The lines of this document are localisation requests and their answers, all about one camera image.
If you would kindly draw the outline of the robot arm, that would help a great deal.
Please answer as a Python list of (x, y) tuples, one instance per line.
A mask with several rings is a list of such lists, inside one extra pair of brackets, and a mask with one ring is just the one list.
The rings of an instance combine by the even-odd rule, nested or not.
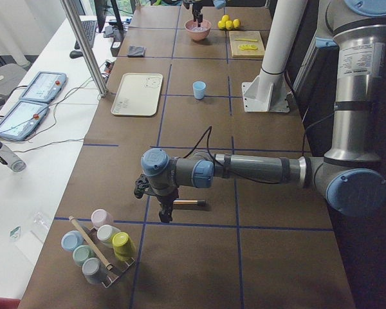
[(386, 45), (386, 1), (321, 1), (317, 48), (338, 48), (332, 144), (323, 156), (286, 157), (213, 154), (191, 150), (171, 157), (152, 148), (141, 157), (134, 195), (154, 196), (160, 220), (172, 221), (181, 186), (208, 188), (215, 177), (242, 178), (267, 185), (311, 187), (346, 216), (366, 216), (386, 200), (386, 179), (372, 145)]
[[(225, 0), (213, 0), (212, 2), (213, 6), (218, 10), (226, 6)], [(203, 22), (203, 14), (201, 13), (202, 8), (204, 7), (203, 1), (182, 0), (182, 3), (186, 9), (192, 8), (193, 21), (197, 23), (198, 27), (200, 27)]]

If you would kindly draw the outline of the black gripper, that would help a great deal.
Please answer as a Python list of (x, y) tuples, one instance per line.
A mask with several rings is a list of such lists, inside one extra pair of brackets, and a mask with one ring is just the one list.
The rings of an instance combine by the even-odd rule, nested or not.
[(183, 5), (186, 9), (192, 7), (192, 15), (196, 16), (197, 26), (200, 27), (203, 22), (203, 14), (201, 13), (203, 7), (202, 0), (183, 0)]
[(170, 223), (172, 219), (173, 203), (179, 198), (178, 187), (168, 186), (164, 188), (151, 187), (159, 202), (162, 204), (159, 210), (159, 218), (162, 223)]

